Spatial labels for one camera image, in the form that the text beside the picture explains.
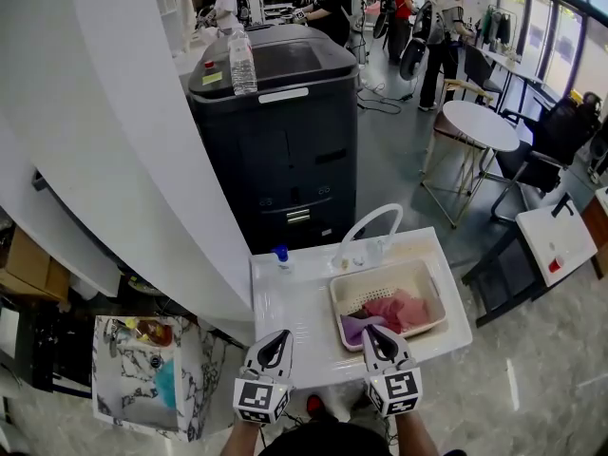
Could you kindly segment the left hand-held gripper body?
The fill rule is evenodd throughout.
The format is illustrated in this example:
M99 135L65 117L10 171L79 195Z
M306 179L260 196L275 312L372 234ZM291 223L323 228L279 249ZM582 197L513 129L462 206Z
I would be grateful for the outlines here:
M291 400L292 380L244 368L235 379L236 417L258 425L276 423Z

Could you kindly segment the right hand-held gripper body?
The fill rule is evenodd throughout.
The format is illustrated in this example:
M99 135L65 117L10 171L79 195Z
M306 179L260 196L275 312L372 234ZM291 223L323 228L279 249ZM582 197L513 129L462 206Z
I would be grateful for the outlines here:
M423 396L421 370L413 358L370 373L366 394L382 417L417 409Z

